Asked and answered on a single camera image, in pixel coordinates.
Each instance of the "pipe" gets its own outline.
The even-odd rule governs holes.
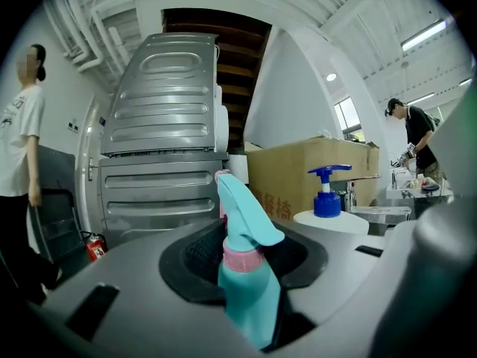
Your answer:
[[[116,45],[116,49],[118,49],[118,53],[121,56],[124,64],[128,65],[130,61],[129,54],[127,53],[127,50],[124,47],[121,37],[119,36],[118,29],[116,29],[116,27],[109,27],[108,31],[110,32],[110,35],[113,38],[113,41]]]
[[[84,61],[89,56],[89,48],[88,45],[84,42],[83,37],[81,36],[80,31],[76,27],[76,24],[73,22],[72,17],[68,13],[68,8],[66,7],[66,3],[64,0],[55,0],[58,6],[58,10],[63,17],[63,20],[68,27],[69,32],[72,34],[73,38],[75,39],[76,43],[79,45],[81,51],[83,52],[79,56],[73,58],[73,63],[79,63]]]
[[[96,7],[91,9],[91,16],[92,16],[93,21],[96,24],[96,28],[98,28],[98,32],[99,32],[99,34],[100,34],[100,36],[101,36],[101,38],[102,38],[102,40],[103,40],[103,42],[106,46],[107,51],[110,53],[111,58],[114,61],[114,64],[118,68],[119,73],[122,75],[124,73],[124,68],[122,67],[121,63],[119,62],[118,56],[116,55],[116,52],[114,51],[113,44],[111,43],[110,38],[109,38],[108,34],[106,33],[106,29],[104,28],[103,22],[99,18],[98,10],[97,10]]]
[[[98,66],[99,64],[101,64],[104,61],[104,55],[101,52],[91,30],[89,29],[89,26],[86,22],[86,19],[84,18],[83,11],[81,10],[78,0],[67,0],[67,2],[70,8],[72,9],[73,15],[75,16],[76,21],[78,22],[78,26],[83,32],[83,35],[85,36],[86,41],[89,43],[91,50],[96,56],[95,60],[88,61],[87,63],[84,63],[78,68],[79,72],[83,72],[89,68],[92,68],[93,66]]]
[[[61,45],[64,47],[66,50],[65,56],[73,56],[73,51],[68,45],[68,43],[65,40],[65,37],[61,33],[61,30],[58,28],[58,25],[56,21],[54,20],[53,14],[51,13],[51,8],[48,6],[48,3],[46,0],[43,0],[43,7],[45,8],[46,16],[48,17],[48,20],[50,21],[51,26],[53,27],[54,32],[57,34],[58,39],[60,39]]]

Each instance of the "woman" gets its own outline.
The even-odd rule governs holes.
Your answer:
[[[45,56],[38,44],[21,54],[16,66],[22,89],[0,117],[0,252],[22,294],[37,304],[45,299],[41,283],[52,289],[60,274],[29,247],[26,225],[28,202],[42,203],[38,141],[45,99],[37,80],[45,80]]]

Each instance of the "pink bottle cap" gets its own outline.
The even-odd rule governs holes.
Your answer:
[[[232,251],[226,246],[226,241],[222,244],[224,247],[224,264],[233,271],[245,273],[254,271],[263,264],[265,256],[261,248],[253,249],[248,252]]]

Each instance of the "white t-shirt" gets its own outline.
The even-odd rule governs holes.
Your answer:
[[[40,137],[45,109],[42,88],[21,91],[0,116],[0,196],[28,193],[27,137]]]

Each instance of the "wooden staircase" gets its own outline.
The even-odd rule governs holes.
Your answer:
[[[245,122],[271,25],[221,10],[178,8],[164,12],[164,32],[216,34],[217,83],[229,112],[229,148],[242,144]]]

